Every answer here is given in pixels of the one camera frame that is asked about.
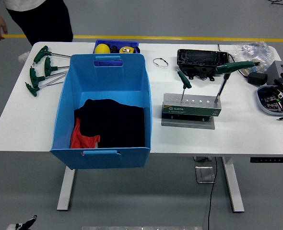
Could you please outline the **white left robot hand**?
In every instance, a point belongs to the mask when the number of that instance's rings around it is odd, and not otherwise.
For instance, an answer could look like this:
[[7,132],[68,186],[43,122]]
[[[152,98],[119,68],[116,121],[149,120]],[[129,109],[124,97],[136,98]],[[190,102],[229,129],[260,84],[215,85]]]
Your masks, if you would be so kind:
[[37,215],[33,215],[25,223],[10,224],[6,230],[29,230],[33,226],[36,220],[37,220]]

